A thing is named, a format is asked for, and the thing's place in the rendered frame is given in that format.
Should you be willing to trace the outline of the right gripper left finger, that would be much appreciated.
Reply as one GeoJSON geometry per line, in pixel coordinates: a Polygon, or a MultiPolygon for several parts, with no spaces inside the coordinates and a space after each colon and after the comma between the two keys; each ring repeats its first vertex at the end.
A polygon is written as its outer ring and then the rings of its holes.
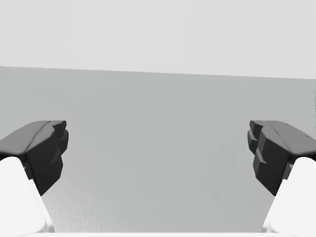
{"type": "Polygon", "coordinates": [[[64,120],[39,120],[0,139],[0,233],[53,233],[42,201],[60,178],[64,120]]]}

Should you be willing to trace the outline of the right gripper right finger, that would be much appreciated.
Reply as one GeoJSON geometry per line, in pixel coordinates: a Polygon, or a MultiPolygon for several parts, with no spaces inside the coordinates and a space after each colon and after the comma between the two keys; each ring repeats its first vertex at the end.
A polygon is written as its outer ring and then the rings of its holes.
{"type": "Polygon", "coordinates": [[[264,233],[316,233],[316,139],[277,120],[247,133],[256,179],[275,197],[264,233]]]}

